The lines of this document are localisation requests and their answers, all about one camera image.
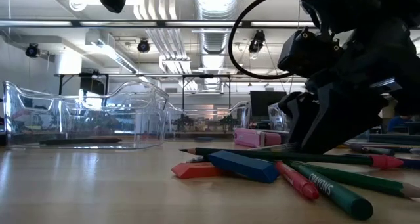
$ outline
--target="table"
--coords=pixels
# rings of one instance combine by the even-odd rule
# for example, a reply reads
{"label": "table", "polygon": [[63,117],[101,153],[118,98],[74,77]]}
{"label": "table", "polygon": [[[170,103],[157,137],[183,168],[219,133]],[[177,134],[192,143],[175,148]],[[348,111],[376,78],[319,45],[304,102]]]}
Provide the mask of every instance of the table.
{"label": "table", "polygon": [[[193,158],[178,149],[195,146],[234,148],[227,142],[171,142],[147,150],[2,150],[1,223],[359,223],[323,196],[303,199],[281,178],[273,184],[233,177],[177,179],[171,168]],[[420,186],[420,171],[328,166]],[[420,221],[420,199],[349,189],[373,204],[368,223]]]}

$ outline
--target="ceiling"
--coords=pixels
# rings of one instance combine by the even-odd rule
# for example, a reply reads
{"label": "ceiling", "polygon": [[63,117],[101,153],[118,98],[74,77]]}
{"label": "ceiling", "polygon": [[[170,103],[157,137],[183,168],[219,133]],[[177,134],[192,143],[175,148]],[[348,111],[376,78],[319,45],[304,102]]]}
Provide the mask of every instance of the ceiling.
{"label": "ceiling", "polygon": [[[236,16],[254,0],[238,0]],[[196,13],[194,0],[176,0],[178,18],[181,20],[194,20]],[[71,19],[84,20],[134,20],[133,6],[126,5],[120,14],[107,11],[102,5],[88,5],[81,12],[75,12],[68,8],[68,0],[0,0],[0,18],[15,19]],[[246,20],[276,20],[276,21],[308,21],[309,16],[300,8],[298,0],[268,0],[252,10]],[[88,29],[85,28],[13,28],[14,35],[24,36],[57,36],[65,42],[76,46],[83,51],[84,67],[95,67],[102,72],[120,73],[124,72],[121,67],[106,55],[98,54],[92,46],[85,44],[85,35]],[[112,34],[117,40],[116,48],[128,56],[132,62],[137,64],[138,69],[144,73],[161,73],[158,67],[159,53],[151,46],[149,53],[139,53],[137,44],[142,37],[148,37],[144,29],[101,29],[101,34]],[[250,60],[247,46],[255,34],[255,29],[239,29],[234,38],[234,56],[246,69],[251,69],[257,74],[275,74],[277,61],[280,57],[282,46],[294,32],[294,29],[266,29],[266,45],[260,51],[258,59]],[[200,67],[200,48],[198,34],[192,33],[192,29],[181,29],[182,39],[186,52],[191,59],[192,70]],[[336,36],[341,43],[349,37],[350,33],[341,33]],[[419,39],[420,30],[411,32],[412,39]],[[54,51],[65,51],[66,45],[56,45]],[[233,67],[228,57],[225,58],[224,74],[235,74],[237,70]]]}

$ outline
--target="transparent plastic container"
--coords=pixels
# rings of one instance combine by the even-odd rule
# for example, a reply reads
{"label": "transparent plastic container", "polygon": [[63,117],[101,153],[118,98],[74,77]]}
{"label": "transparent plastic container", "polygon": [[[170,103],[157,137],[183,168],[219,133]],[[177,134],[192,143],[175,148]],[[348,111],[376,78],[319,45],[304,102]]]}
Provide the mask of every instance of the transparent plastic container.
{"label": "transparent plastic container", "polygon": [[291,120],[280,108],[278,103],[268,106],[271,130],[290,132]]}
{"label": "transparent plastic container", "polygon": [[232,141],[236,128],[248,128],[250,103],[231,109],[182,110],[169,104],[165,119],[166,141]]}
{"label": "transparent plastic container", "polygon": [[133,149],[163,142],[168,94],[142,81],[109,95],[52,95],[4,82],[9,148]]}

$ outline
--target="monitor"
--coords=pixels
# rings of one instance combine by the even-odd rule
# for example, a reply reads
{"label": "monitor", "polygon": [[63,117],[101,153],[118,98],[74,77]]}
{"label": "monitor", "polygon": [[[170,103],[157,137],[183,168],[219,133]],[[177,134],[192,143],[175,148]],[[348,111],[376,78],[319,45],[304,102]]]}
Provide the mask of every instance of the monitor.
{"label": "monitor", "polygon": [[249,94],[253,117],[268,117],[268,106],[280,102],[287,95],[286,92],[275,91],[250,91]]}

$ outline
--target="blue eraser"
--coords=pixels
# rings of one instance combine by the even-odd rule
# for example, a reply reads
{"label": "blue eraser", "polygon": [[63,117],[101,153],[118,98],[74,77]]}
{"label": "blue eraser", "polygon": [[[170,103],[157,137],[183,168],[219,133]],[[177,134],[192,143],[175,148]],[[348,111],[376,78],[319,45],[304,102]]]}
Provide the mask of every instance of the blue eraser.
{"label": "blue eraser", "polygon": [[248,158],[227,151],[218,151],[207,156],[217,168],[244,175],[254,181],[273,183],[280,175],[271,162]]}

